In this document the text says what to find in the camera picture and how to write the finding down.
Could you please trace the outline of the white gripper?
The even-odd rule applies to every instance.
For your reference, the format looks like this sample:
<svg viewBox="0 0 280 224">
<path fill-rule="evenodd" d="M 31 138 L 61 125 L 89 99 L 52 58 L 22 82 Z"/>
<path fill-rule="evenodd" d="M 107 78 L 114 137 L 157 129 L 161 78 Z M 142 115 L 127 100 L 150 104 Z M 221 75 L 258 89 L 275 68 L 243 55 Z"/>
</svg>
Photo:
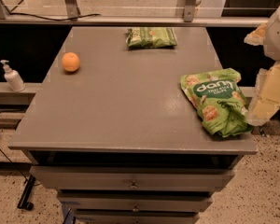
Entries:
<svg viewBox="0 0 280 224">
<path fill-rule="evenodd" d="M 280 61 L 280 7 L 269 18 L 248 34 L 244 42 L 252 46 L 262 46 L 264 54 Z M 261 68 L 257 74 L 255 92 L 248 107 L 247 123 L 261 126 L 280 109 L 280 62 L 269 70 Z"/>
</svg>

